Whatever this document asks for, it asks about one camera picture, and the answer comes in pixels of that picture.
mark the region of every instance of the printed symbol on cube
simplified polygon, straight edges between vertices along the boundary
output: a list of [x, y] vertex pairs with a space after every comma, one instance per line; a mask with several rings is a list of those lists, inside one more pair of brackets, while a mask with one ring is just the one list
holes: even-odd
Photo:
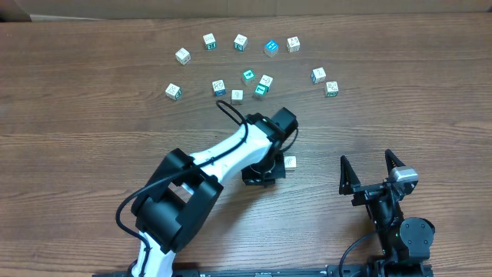
[[290, 53], [299, 51], [301, 49], [301, 42], [299, 42], [299, 38], [287, 38], [287, 49]]
[[191, 60], [190, 52], [186, 51], [184, 48], [181, 48], [176, 52], [176, 59], [182, 65], [186, 65]]
[[253, 69], [248, 69], [243, 72], [243, 82], [245, 85], [250, 85], [254, 81], [254, 72]]
[[274, 79], [270, 76], [263, 75], [260, 80], [260, 85], [263, 85], [264, 87], [267, 88], [267, 92], [270, 91], [271, 83], [274, 81]]
[[267, 44], [264, 45], [264, 52], [268, 55], [268, 57], [273, 58], [278, 52], [277, 42], [274, 42], [273, 40], [267, 42]]
[[324, 88], [326, 91], [326, 97], [333, 97], [338, 95], [338, 83], [336, 82], [327, 82], [326, 83], [326, 88]]
[[284, 165], [285, 165], [285, 170], [295, 170], [297, 166], [295, 156], [285, 156]]
[[173, 100], [178, 100], [181, 97], [181, 89], [174, 84], [169, 84], [168, 88], [165, 90], [166, 95], [173, 99]]
[[205, 41], [205, 48], [207, 50], [212, 50], [212, 49], [217, 47], [217, 43], [215, 42], [214, 34], [204, 35], [203, 40]]
[[248, 38], [243, 35], [238, 35], [234, 40], [234, 48], [239, 51], [244, 51], [246, 45], [248, 44]]
[[215, 96], [225, 95], [225, 85], [223, 80], [212, 82]]
[[267, 94], [267, 87], [262, 84], [258, 84], [256, 86], [256, 89], [254, 90], [254, 96], [258, 98], [263, 98], [266, 94]]
[[326, 74], [324, 73], [323, 68], [313, 69], [313, 72], [311, 73], [311, 79], [313, 80], [314, 84], [324, 81], [325, 78]]
[[231, 104], [242, 104], [243, 103], [243, 91], [235, 90], [231, 91]]

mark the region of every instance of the wooden table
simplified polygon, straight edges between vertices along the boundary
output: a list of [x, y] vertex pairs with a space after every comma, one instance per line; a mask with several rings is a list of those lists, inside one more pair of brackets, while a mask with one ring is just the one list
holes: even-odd
[[[238, 175], [177, 262], [203, 268], [321, 267], [373, 229], [338, 195], [347, 155], [364, 184], [392, 149], [419, 172], [405, 216], [436, 228], [436, 276], [492, 275], [492, 15], [362, 15], [0, 25], [0, 276], [124, 270], [138, 241], [114, 221], [172, 149], [217, 144], [237, 126], [211, 83], [244, 89], [244, 114], [285, 106], [300, 133], [298, 169], [268, 189]], [[218, 48], [205, 51], [213, 32]], [[235, 50], [241, 33], [245, 52]], [[287, 53], [298, 36], [301, 50]], [[270, 39], [274, 58], [263, 53]], [[191, 62], [175, 52], [186, 48]], [[338, 81], [324, 97], [313, 68]], [[274, 78], [263, 102], [241, 72]], [[182, 87], [173, 102], [163, 93]], [[124, 221], [135, 217], [124, 211]], [[347, 263], [380, 254], [361, 245]]]

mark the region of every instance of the small block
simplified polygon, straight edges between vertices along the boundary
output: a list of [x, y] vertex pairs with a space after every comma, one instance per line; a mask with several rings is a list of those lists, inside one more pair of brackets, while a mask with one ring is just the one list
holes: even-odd
[[225, 95], [225, 85], [223, 80], [212, 82], [212, 88], [214, 89], [215, 96]]
[[295, 170], [296, 168], [295, 156], [285, 156], [284, 165], [285, 165], [285, 170]]
[[245, 72], [243, 72], [243, 82], [245, 85], [250, 85], [254, 81], [254, 72], [253, 69], [248, 69]]
[[262, 84], [258, 84], [256, 86], [256, 89], [254, 90], [254, 96], [258, 97], [258, 98], [263, 98], [266, 96], [267, 94], [267, 87], [262, 85]]
[[260, 85], [264, 85], [265, 87], [267, 87], [267, 92], [270, 91], [270, 87], [271, 87], [271, 83], [274, 81], [274, 79], [270, 76], [267, 76], [267, 75], [263, 75], [263, 77], [261, 77], [261, 80], [260, 80]]
[[336, 82], [327, 82], [326, 83], [326, 88], [324, 88], [326, 91], [326, 97], [333, 97], [338, 95], [338, 83]]
[[181, 48], [176, 52], [176, 59], [182, 65], [186, 65], [191, 60], [190, 52], [186, 51], [184, 48]]
[[270, 40], [266, 45], [264, 45], [264, 52], [268, 55], [268, 57], [273, 58], [278, 52], [278, 43]]
[[207, 50], [217, 48], [217, 42], [215, 41], [214, 34], [210, 33], [208, 35], [204, 35], [203, 40], [205, 41], [205, 47]]
[[243, 91], [233, 89], [231, 92], [231, 104], [242, 104], [243, 103]]
[[324, 81], [326, 79], [326, 74], [324, 73], [324, 69], [323, 68], [313, 69], [313, 72], [311, 73], [311, 79], [313, 80], [314, 84]]
[[248, 38], [246, 38], [241, 34], [238, 34], [238, 36], [234, 40], [234, 48], [236, 48], [239, 51], [244, 51], [247, 44], [248, 44]]
[[181, 89], [174, 84], [169, 84], [168, 88], [165, 90], [165, 93], [173, 100], [178, 100], [181, 97]]
[[290, 53], [299, 51], [301, 49], [301, 42], [299, 42], [299, 38], [287, 38], [287, 49]]

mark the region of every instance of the white cube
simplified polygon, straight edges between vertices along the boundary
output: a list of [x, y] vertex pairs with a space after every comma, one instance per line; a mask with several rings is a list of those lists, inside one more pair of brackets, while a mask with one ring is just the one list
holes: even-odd
[[267, 92], [270, 91], [271, 83], [274, 81], [274, 79], [270, 76], [263, 75], [260, 80], [260, 85], [264, 85], [267, 87]]
[[311, 79], [313, 80], [314, 84], [324, 81], [325, 78], [326, 74], [324, 73], [323, 68], [313, 69], [313, 72], [311, 73]]
[[173, 100], [178, 100], [181, 97], [181, 89], [177, 85], [169, 84], [166, 95]]
[[295, 156], [285, 156], [284, 165], [285, 165], [285, 170], [295, 170], [296, 168]]
[[264, 45], [264, 52], [268, 55], [268, 57], [273, 58], [278, 52], [277, 42], [274, 42], [273, 40], [267, 42], [267, 44]]
[[292, 53], [301, 49], [301, 43], [298, 37], [287, 38], [287, 50]]
[[225, 95], [225, 85], [224, 80], [218, 80], [212, 82], [212, 88], [214, 89], [215, 96]]
[[242, 104], [243, 103], [243, 91], [233, 89], [231, 91], [231, 104]]
[[191, 60], [190, 52], [186, 51], [184, 48], [181, 48], [176, 52], [176, 59], [182, 65], [186, 65]]
[[248, 44], [248, 38], [243, 35], [238, 35], [234, 40], [234, 48], [239, 51], [244, 51], [246, 45]]
[[205, 41], [205, 48], [207, 50], [212, 50], [217, 47], [217, 43], [215, 42], [214, 34], [210, 33], [208, 35], [203, 36], [203, 40]]
[[326, 97], [337, 96], [338, 95], [338, 83], [327, 82], [326, 88], [324, 88], [324, 90], [326, 91]]

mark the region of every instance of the robotic arm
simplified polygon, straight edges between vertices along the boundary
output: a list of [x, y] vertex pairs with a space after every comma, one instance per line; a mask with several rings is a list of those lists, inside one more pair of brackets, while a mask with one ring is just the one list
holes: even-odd
[[[137, 217], [136, 227], [148, 240], [150, 249], [142, 242], [138, 261], [128, 273], [108, 276], [171, 277], [176, 253], [203, 226], [224, 188], [222, 182], [240, 171], [246, 185], [266, 186], [274, 184], [277, 178], [285, 178], [281, 146], [297, 130], [296, 116], [283, 108], [272, 118], [257, 113], [247, 115], [245, 121], [236, 133], [210, 149], [190, 155], [175, 149], [165, 156], [146, 186], [177, 172], [190, 173], [164, 181], [136, 198], [131, 212]], [[215, 158], [235, 145], [239, 146], [233, 152]], [[191, 194], [188, 202], [169, 189], [171, 182]]]

